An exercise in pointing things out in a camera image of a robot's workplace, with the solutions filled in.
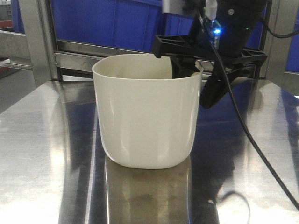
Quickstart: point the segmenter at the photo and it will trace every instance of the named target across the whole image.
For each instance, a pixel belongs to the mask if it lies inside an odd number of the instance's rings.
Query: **blue plastic bin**
[[[295,30],[299,29],[299,20],[296,21]],[[292,37],[288,61],[286,64],[287,71],[299,72],[299,35]]]
[[[59,39],[150,52],[161,0],[52,0]]]
[[[25,33],[18,0],[11,0],[13,29],[16,33]]]
[[[163,15],[160,34],[165,36],[188,35],[192,21],[193,17],[166,13]]]

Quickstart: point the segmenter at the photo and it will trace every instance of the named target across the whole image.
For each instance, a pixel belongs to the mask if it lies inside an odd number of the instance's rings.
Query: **metal surface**
[[[37,86],[58,79],[54,50],[56,41],[46,0],[19,0],[28,42],[33,74]]]
[[[258,145],[298,199],[299,99],[264,80],[247,80],[234,93]],[[299,222],[228,96],[199,109],[190,157],[165,170],[110,161],[95,108],[93,82],[47,82],[0,115],[0,223]]]

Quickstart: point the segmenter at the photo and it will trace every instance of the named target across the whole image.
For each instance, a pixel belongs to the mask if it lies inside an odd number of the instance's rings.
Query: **metal bar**
[[[92,66],[103,58],[74,53],[56,52],[55,59],[57,67],[59,68],[92,72]]]
[[[30,59],[27,40],[24,34],[0,31],[0,40],[0,57]]]
[[[97,46],[88,43],[79,43],[71,41],[58,40],[58,50],[66,51],[78,54],[86,54],[92,56],[108,57],[113,55],[122,55],[122,54],[137,54],[143,53],[140,51],[118,49],[112,47]]]
[[[14,68],[14,69],[23,69],[23,70],[32,70],[32,66],[25,64],[25,62],[14,62],[10,59],[0,61],[0,67]]]
[[[278,34],[291,33],[294,30],[298,6],[297,0],[274,0],[272,3],[273,11],[270,16],[270,28]],[[263,70],[264,75],[268,80],[282,86],[292,40],[291,38],[273,38],[270,37],[270,34],[267,35],[267,39],[269,39],[269,43],[265,45],[265,51],[269,57]]]
[[[36,86],[58,79],[47,0],[19,0]]]

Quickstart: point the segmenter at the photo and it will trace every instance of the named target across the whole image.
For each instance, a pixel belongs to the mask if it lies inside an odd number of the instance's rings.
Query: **white cup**
[[[131,168],[162,169],[192,149],[202,69],[172,79],[168,57],[117,55],[93,66],[100,135],[106,154]]]

